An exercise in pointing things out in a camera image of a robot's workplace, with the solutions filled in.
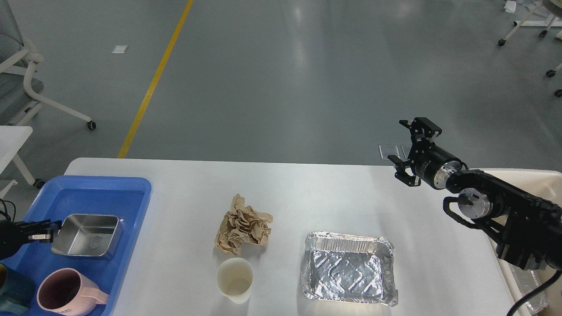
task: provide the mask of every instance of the caster wheel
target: caster wheel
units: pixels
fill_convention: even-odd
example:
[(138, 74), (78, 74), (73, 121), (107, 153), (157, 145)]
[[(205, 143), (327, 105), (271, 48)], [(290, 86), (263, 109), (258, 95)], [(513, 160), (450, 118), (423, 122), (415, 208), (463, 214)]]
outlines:
[(86, 127), (87, 127), (89, 130), (95, 130), (96, 127), (97, 127), (97, 126), (96, 126), (96, 122), (94, 122), (94, 121), (89, 121), (89, 122), (86, 123)]
[(36, 187), (37, 189), (41, 189), (44, 185), (45, 185), (45, 180), (43, 179), (35, 179), (35, 182), (33, 183), (33, 186)]

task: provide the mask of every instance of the mug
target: mug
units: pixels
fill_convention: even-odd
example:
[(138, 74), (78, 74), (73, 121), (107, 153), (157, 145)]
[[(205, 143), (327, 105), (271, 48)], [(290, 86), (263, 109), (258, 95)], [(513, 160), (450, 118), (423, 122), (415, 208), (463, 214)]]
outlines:
[(39, 307), (68, 316), (84, 316), (97, 304), (107, 304), (108, 299), (97, 284), (73, 268), (49, 274), (37, 291)]
[(0, 310), (18, 315), (29, 309), (35, 283), (25, 275), (0, 264)]

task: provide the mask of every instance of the white table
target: white table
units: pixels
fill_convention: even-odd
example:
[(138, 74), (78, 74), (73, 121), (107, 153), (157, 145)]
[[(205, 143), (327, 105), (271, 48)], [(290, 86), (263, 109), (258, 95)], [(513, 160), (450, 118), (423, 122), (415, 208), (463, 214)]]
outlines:
[[(395, 246), (398, 305), (385, 315), (504, 315), (514, 300), (487, 236), (442, 210), (445, 191), (408, 188), (388, 166), (80, 158), (65, 174), (145, 177), (152, 196), (114, 315), (372, 315), (376, 305), (302, 294), (305, 236), (385, 236)], [(215, 286), (229, 255), (214, 238), (232, 197), (274, 216), (267, 248), (244, 245), (250, 300)]]
[[(21, 161), (17, 151), (28, 140), (32, 131), (31, 126), (0, 125), (0, 173), (4, 171), (12, 159), (15, 159), (17, 162)], [(1, 187), (0, 198), (4, 198), (10, 187), (14, 184), (17, 184), (17, 182), (12, 180), (8, 185)]]

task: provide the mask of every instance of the gray floor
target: gray floor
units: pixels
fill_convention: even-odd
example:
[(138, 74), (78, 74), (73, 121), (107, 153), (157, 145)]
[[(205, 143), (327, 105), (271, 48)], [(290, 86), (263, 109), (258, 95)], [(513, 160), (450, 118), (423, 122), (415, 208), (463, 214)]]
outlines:
[[(10, 1), (45, 56), (44, 95), (98, 123), (40, 112), (20, 151), (36, 177), (116, 157), (186, 2)], [(378, 146), (407, 144), (398, 120), (426, 116), (469, 166), (562, 171), (562, 79), (544, 76), (560, 28), (500, 48), (504, 3), (195, 0), (127, 157), (389, 165)], [(24, 211), (37, 191), (11, 178)]]

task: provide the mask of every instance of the crumpled brown paper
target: crumpled brown paper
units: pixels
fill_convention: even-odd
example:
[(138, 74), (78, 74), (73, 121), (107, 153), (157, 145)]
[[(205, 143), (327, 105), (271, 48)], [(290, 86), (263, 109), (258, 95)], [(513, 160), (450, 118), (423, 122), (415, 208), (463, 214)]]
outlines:
[(240, 194), (232, 199), (230, 210), (226, 212), (216, 234), (215, 246), (226, 253), (239, 256), (245, 242), (265, 246), (268, 243), (273, 216), (260, 213), (250, 205), (244, 206), (244, 198)]

